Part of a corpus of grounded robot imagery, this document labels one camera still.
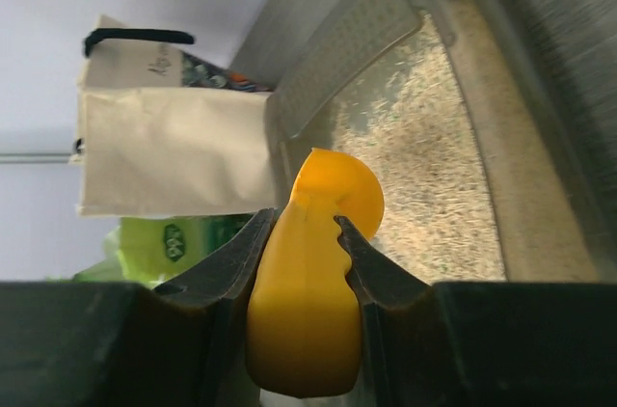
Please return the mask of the yellow plastic scoop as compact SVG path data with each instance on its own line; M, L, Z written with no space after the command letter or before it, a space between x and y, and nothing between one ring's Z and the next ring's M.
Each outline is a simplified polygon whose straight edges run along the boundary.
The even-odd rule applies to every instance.
M372 238L385 210L381 185L361 160L313 149L266 242L247 309L246 362L264 390L321 397L349 392L361 366L358 299L336 217Z

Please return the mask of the green cat litter bag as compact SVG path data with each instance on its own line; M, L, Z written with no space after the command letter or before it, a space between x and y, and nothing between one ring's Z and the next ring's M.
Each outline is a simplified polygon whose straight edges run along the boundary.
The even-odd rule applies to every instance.
M251 213L166 219L123 217L102 242L105 259L71 279L129 281L154 288L229 242L252 217Z

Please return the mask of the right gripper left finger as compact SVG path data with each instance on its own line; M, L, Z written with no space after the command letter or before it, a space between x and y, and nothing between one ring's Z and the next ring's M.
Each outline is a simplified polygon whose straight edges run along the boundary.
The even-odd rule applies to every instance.
M155 288L4 282L5 406L256 406L248 300L276 213Z

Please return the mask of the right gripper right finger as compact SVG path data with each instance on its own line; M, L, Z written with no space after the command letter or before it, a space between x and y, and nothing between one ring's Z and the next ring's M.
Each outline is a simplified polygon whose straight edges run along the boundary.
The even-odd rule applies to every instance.
M361 373L343 405L615 404L614 285L428 285L337 223L362 313Z

